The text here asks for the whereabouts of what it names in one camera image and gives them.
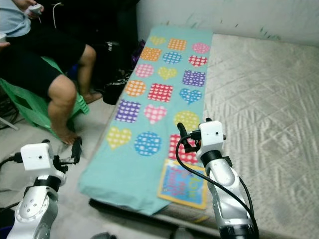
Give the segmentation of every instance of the yellow heart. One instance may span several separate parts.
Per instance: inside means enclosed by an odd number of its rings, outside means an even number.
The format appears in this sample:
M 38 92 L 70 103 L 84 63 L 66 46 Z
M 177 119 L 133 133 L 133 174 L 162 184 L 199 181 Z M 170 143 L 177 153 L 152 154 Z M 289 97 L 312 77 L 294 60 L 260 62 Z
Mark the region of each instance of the yellow heart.
M 179 122 L 183 123 L 186 131 L 193 131 L 198 129 L 199 117 L 192 111 L 181 111 L 175 115 L 174 124 L 177 125 Z
M 177 75 L 177 70 L 175 68 L 167 68 L 162 66 L 159 68 L 158 74 L 162 76 L 164 80 L 172 78 Z
M 161 45 L 164 42 L 166 42 L 166 39 L 164 37 L 158 37 L 158 36 L 151 36 L 150 40 L 154 45 Z
M 132 132 L 124 128 L 120 131 L 117 127 L 111 127 L 106 135 L 106 141 L 109 143 L 111 149 L 122 146 L 131 140 Z

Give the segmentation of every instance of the white cable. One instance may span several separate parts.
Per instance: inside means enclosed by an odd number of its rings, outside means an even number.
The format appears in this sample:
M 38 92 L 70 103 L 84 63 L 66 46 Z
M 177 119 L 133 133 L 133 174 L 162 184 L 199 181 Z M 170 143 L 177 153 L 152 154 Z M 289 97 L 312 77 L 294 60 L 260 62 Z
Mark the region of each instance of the white cable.
M 58 2 L 56 5 L 54 5 L 53 9 L 52 9 L 52 15 L 53 15 L 53 24 L 54 24 L 54 28 L 56 29 L 56 24 L 55 24 L 55 15 L 54 15 L 54 9 L 56 6 L 62 4 L 61 2 Z

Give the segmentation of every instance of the gray floor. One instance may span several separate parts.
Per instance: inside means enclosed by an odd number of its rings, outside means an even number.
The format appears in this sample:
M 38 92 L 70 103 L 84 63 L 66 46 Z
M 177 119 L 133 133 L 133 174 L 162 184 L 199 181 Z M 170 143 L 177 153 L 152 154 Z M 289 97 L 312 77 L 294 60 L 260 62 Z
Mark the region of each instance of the gray floor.
M 124 217 L 102 214 L 88 205 L 89 198 L 77 191 L 77 179 L 85 170 L 94 153 L 96 143 L 101 136 L 114 106 L 102 100 L 89 105 L 88 115 L 79 115 L 75 120 L 76 131 L 83 138 L 83 153 L 80 163 L 69 167 L 66 184 L 59 190 L 59 213 L 52 226 L 51 238 L 89 239 L 93 235 L 110 232 L 119 239 L 166 239 L 171 233 L 161 225 L 150 226 Z M 20 147 L 29 143 L 38 143 L 43 139 L 51 141 L 55 154 L 60 157 L 71 155 L 71 148 L 66 147 L 47 131 L 30 126 L 22 120 L 16 124 L 18 131 L 11 128 L 0 130 L 0 161 Z M 9 162 L 0 172 L 0 207 L 20 201 L 30 180 L 22 164 Z

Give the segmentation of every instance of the green chair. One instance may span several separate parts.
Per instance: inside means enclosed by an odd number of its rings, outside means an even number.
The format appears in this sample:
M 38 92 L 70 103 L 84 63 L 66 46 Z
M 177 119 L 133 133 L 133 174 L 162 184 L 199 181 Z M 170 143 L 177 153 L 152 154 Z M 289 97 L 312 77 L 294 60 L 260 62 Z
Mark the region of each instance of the green chair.
M 53 60 L 47 57 L 43 57 L 43 59 L 62 73 L 61 69 Z M 0 86 L 2 86 L 10 99 L 14 102 L 20 114 L 25 118 L 27 122 L 29 122 L 32 126 L 44 127 L 55 137 L 57 137 L 50 127 L 51 121 L 47 112 L 48 101 L 26 89 L 14 86 L 1 78 Z M 83 100 L 83 97 L 77 94 L 76 102 L 68 121 L 68 126 L 70 129 L 74 129 L 72 119 L 79 112 L 87 114 L 89 112 L 89 108 Z

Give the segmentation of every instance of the blue circle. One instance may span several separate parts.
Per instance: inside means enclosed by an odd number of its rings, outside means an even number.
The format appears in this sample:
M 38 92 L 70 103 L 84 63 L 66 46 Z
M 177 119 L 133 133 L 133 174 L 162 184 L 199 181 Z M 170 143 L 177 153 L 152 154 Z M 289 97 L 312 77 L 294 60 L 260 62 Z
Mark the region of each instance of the blue circle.
M 170 51 L 164 54 L 163 60 L 168 64 L 176 64 L 181 61 L 181 55 L 176 51 Z
M 161 138 L 153 132 L 144 132 L 138 135 L 134 148 L 142 156 L 152 156 L 160 150 Z

